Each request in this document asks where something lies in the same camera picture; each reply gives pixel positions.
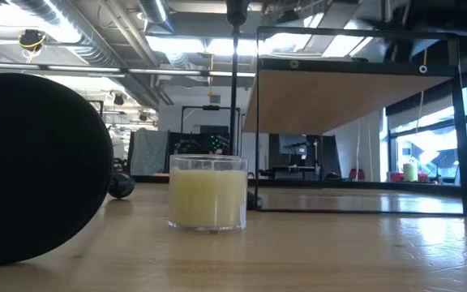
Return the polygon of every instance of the ventilation duct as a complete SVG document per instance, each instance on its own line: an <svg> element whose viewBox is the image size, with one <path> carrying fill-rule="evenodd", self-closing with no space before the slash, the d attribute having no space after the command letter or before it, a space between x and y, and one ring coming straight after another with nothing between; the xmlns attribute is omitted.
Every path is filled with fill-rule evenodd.
<svg viewBox="0 0 467 292"><path fill-rule="evenodd" d="M167 32L174 33L169 22L169 6L165 0L139 0L139 9L145 16L144 31L148 31L149 24L155 24Z"/></svg>
<svg viewBox="0 0 467 292"><path fill-rule="evenodd" d="M70 49L89 65L95 67L125 67L125 63L109 47L96 29L84 18L70 1L67 0L11 0L30 15L43 19L54 28L59 28L59 34L52 35L58 41L64 41L63 37L77 35L81 45L88 45L89 48ZM159 100L156 94L133 75L126 75L125 78L113 79L121 84L131 96L143 106L157 109Z"/></svg>

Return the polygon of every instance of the wooden panel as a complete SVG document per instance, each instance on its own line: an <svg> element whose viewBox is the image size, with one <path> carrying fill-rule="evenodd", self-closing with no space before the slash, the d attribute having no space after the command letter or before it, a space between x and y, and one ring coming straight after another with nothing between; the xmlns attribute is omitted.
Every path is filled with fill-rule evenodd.
<svg viewBox="0 0 467 292"><path fill-rule="evenodd" d="M321 135L447 80L441 76L261 71L260 132ZM255 132L256 85L245 132Z"/></svg>
<svg viewBox="0 0 467 292"><path fill-rule="evenodd" d="M324 194L356 193L398 194ZM137 184L62 247L0 267L0 292L467 291L467 218L248 212L243 232L188 234L167 202L167 185Z"/></svg>

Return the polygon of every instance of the desk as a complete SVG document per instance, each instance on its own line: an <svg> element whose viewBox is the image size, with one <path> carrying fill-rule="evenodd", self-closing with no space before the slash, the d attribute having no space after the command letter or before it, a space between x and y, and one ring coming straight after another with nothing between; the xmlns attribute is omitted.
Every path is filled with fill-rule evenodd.
<svg viewBox="0 0 467 292"><path fill-rule="evenodd" d="M467 218L249 212L242 233L184 234L167 191L108 200L64 246L1 267L0 292L467 291Z"/></svg>

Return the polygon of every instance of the glass wall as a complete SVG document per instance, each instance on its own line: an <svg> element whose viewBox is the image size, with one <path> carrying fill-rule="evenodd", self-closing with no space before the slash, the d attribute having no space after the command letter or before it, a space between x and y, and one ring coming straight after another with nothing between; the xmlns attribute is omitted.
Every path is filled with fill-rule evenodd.
<svg viewBox="0 0 467 292"><path fill-rule="evenodd" d="M463 89L467 123L467 88ZM420 130L415 134L416 126ZM391 171L402 171L407 161L416 161L429 178L441 176L447 181L456 177L458 158L453 106L422 116L391 129Z"/></svg>

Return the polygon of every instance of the glass jar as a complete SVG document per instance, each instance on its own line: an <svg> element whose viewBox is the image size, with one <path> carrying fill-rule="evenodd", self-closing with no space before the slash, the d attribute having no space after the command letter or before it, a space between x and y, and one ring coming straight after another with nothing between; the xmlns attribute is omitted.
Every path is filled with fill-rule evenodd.
<svg viewBox="0 0 467 292"><path fill-rule="evenodd" d="M172 155L169 225L188 231L243 230L247 168L241 157Z"/></svg>

